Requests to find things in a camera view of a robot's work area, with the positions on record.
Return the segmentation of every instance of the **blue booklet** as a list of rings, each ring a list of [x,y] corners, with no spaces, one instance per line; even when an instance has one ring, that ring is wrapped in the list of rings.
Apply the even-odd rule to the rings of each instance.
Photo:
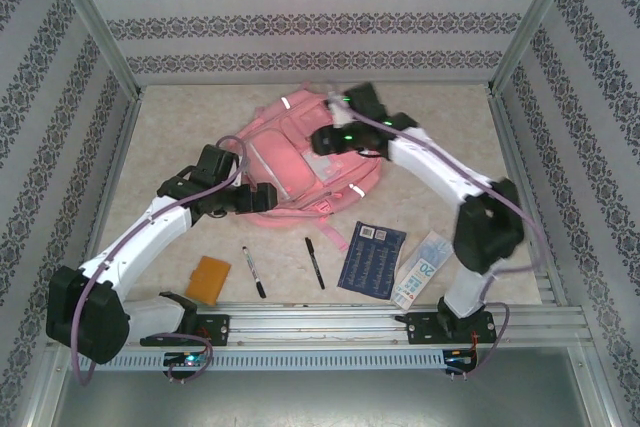
[[[338,287],[376,299],[391,298],[406,232],[356,223]]]

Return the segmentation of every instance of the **black pen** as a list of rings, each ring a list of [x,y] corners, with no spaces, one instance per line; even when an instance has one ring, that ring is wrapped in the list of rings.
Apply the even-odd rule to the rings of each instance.
[[[256,281],[256,288],[258,289],[258,294],[262,299],[267,298],[267,294],[264,292],[264,287],[262,287],[262,282],[258,278],[258,272],[256,272],[256,265],[253,263],[253,259],[251,258],[251,254],[249,253],[249,249],[246,247],[242,247],[242,252],[244,252],[244,256],[247,258],[247,264],[249,264],[249,269],[251,269],[251,275],[253,275],[253,280]]]
[[[311,243],[311,239],[309,237],[305,237],[304,241],[307,243],[307,250],[309,251],[309,255],[311,256],[313,268],[316,270],[316,277],[318,277],[318,282],[320,282],[320,288],[324,290],[324,281],[322,280],[322,274],[320,273],[320,267],[318,267],[316,256],[313,254],[313,244]]]

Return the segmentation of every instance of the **beige floor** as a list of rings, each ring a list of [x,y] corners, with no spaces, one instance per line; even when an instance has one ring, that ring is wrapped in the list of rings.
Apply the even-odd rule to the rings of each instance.
[[[295,85],[152,86],[147,88],[127,159],[102,238],[107,246],[148,206],[160,184],[195,163],[205,143],[235,133],[256,106],[292,92]],[[506,175],[483,86],[379,83],[378,93],[390,112],[404,111],[461,161],[492,178]],[[403,258],[435,230],[451,238],[455,214],[410,173],[384,165],[379,185],[358,205],[339,213],[331,225],[350,239],[355,222],[373,223],[407,232]],[[313,239],[327,289],[318,286],[304,237]],[[262,230],[241,216],[203,218],[171,244],[138,279],[129,298],[155,296],[163,290],[184,293],[189,275],[207,255],[232,264],[219,300],[258,302],[260,298],[241,253],[247,245],[257,264],[267,299],[284,303],[380,303],[336,287],[345,254],[314,227]],[[528,260],[522,246],[514,264]],[[451,282],[457,259],[450,259],[418,303],[435,304]],[[512,275],[492,287],[489,300],[514,304],[540,303],[532,274]]]

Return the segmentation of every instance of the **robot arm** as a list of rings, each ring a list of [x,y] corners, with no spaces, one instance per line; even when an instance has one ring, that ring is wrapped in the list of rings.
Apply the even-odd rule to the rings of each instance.
[[[189,230],[205,214],[222,217],[265,212],[277,204],[271,184],[227,187],[157,215],[176,201],[205,192],[229,178],[238,156],[207,145],[197,165],[190,166],[162,184],[142,216],[113,244],[79,269],[61,267],[49,283],[47,335],[70,346],[71,324],[78,299],[88,280],[121,240],[147,220],[133,240],[117,251],[97,278],[84,306],[78,333],[78,351],[98,362],[111,360],[131,340],[160,332],[191,334],[195,304],[171,293],[141,302],[125,302],[140,274],[173,240]]]
[[[424,141],[435,155],[416,143],[383,132],[362,122],[345,118],[344,109],[335,105],[347,102],[355,112]],[[473,179],[518,204],[514,184],[503,179],[494,182],[468,168],[435,144],[427,133],[406,114],[389,116],[380,104],[371,84],[354,87],[344,96],[331,97],[328,107],[334,116],[334,126],[323,127],[312,136],[318,155],[340,154],[350,150],[377,151],[387,160],[416,175],[457,212],[453,248],[464,266],[438,304],[438,320],[452,336],[473,325],[484,308],[483,294],[491,282],[493,270],[501,259],[510,257],[524,239],[522,219],[477,185]],[[467,177],[461,176],[441,157],[445,157]]]

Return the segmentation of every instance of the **pink backpack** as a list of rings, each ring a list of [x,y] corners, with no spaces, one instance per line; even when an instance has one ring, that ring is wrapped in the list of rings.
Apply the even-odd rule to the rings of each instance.
[[[270,182],[278,191],[276,209],[242,217],[263,227],[311,220],[345,250],[344,238],[326,219],[373,188],[380,179],[381,159],[357,152],[323,157],[313,153],[311,134],[333,123],[325,100],[325,95],[303,88],[256,109],[254,120],[236,134],[247,145],[247,180],[253,185]]]

